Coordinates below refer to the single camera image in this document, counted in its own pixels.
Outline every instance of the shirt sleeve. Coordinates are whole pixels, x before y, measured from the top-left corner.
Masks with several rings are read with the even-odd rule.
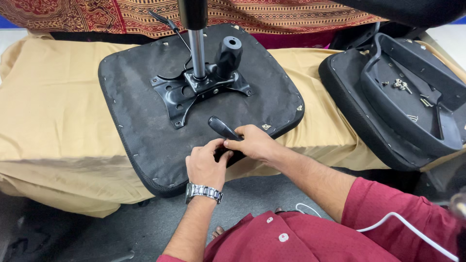
[[[186,262],[186,261],[181,260],[176,257],[169,256],[169,255],[160,255],[158,256],[156,262]]]
[[[357,178],[345,202],[342,225],[363,229],[396,212],[431,240],[457,254],[457,235],[462,224],[425,197]],[[390,217],[379,227],[363,233],[402,262],[451,261],[418,237],[398,218]]]

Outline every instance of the person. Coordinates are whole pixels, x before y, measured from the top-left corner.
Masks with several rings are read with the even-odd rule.
[[[194,196],[158,262],[451,261],[395,217],[375,229],[356,231],[389,212],[398,213],[452,254],[458,253],[457,236],[464,221],[426,198],[331,169],[278,144],[254,125],[235,132],[244,140],[219,138],[193,148],[186,157],[193,184],[222,190],[226,163],[233,155],[227,151],[216,162],[215,150],[223,145],[283,173],[335,222],[300,212],[248,214],[225,232],[217,228],[215,239],[205,248],[217,202]]]

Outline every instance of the bare foot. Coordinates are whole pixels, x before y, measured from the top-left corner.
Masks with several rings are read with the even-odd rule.
[[[212,239],[215,239],[216,237],[218,237],[219,235],[223,234],[223,232],[225,232],[225,230],[218,226],[215,231],[212,232]]]

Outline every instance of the gray carpet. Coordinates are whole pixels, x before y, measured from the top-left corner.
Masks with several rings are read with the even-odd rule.
[[[225,183],[224,200],[213,213],[209,226],[228,229],[248,213],[257,216],[281,207],[294,210],[297,203],[314,208],[331,219],[310,198],[283,175],[236,179]],[[130,262],[155,261],[162,253],[186,209],[184,196],[153,198],[149,205],[122,205],[104,219],[63,212],[30,201],[24,223],[16,239],[28,239],[10,250],[8,261],[96,261],[109,262],[110,256],[135,252]],[[301,209],[313,214],[311,210]]]

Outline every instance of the forearm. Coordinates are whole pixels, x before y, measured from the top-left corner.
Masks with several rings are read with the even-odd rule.
[[[290,178],[308,197],[340,223],[355,177],[331,169],[288,148],[276,150],[267,164]]]
[[[207,230],[217,202],[204,196],[195,196],[188,204],[178,228],[163,254],[187,262],[202,261]]]

